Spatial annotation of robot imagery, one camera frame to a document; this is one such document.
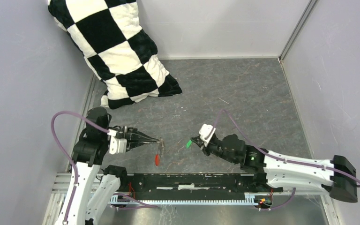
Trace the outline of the small green object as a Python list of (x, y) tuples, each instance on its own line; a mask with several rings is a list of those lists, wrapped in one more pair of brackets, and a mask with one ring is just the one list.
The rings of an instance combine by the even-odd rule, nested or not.
[(192, 145), (192, 140), (189, 140), (188, 142), (187, 142), (187, 144), (186, 144), (186, 148), (188, 149), (188, 148), (190, 148), (190, 146)]

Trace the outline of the metal key holder red handle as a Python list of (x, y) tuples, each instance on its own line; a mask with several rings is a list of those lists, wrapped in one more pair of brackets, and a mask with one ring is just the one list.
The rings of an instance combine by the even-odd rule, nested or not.
[(160, 165), (160, 160), (161, 160), (161, 157), (162, 157), (164, 151), (165, 151), (165, 142), (164, 142), (163, 138), (160, 138), (160, 140), (158, 142), (157, 153), (156, 153), (155, 159), (154, 159), (155, 166)]

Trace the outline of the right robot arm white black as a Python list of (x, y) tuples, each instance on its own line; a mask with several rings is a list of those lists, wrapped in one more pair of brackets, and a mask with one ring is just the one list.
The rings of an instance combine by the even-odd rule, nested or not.
[(264, 148), (258, 150), (240, 140), (236, 134), (223, 140), (213, 135), (209, 142), (199, 136), (192, 137), (190, 141), (204, 155), (214, 155), (253, 174), (252, 186), (257, 191), (267, 188), (326, 191), (338, 201), (358, 201), (356, 168), (344, 156), (335, 155), (333, 159), (321, 160), (286, 156)]

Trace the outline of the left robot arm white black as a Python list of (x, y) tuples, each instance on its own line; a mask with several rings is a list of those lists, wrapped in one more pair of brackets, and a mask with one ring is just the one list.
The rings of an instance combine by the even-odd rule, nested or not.
[[(78, 143), (73, 148), (72, 156), (64, 149), (55, 131), (55, 120), (63, 114), (73, 115), (86, 123), (86, 128), (82, 130)], [(53, 138), (72, 166), (70, 184), (55, 224), (96, 225), (114, 195), (140, 204), (141, 209), (155, 207), (118, 192), (125, 190), (129, 184), (127, 171), (121, 166), (106, 167), (96, 192), (91, 194), (93, 182), (106, 153), (124, 154), (133, 148), (160, 142), (134, 127), (110, 127), (111, 119), (112, 116), (102, 107), (89, 110), (86, 117), (71, 111), (60, 111), (53, 115)]]

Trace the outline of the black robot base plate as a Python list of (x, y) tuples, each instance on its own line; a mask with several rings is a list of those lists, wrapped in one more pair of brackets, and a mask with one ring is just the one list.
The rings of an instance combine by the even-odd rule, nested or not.
[(265, 176), (247, 173), (134, 173), (118, 190), (137, 200), (242, 200), (245, 193), (280, 193)]

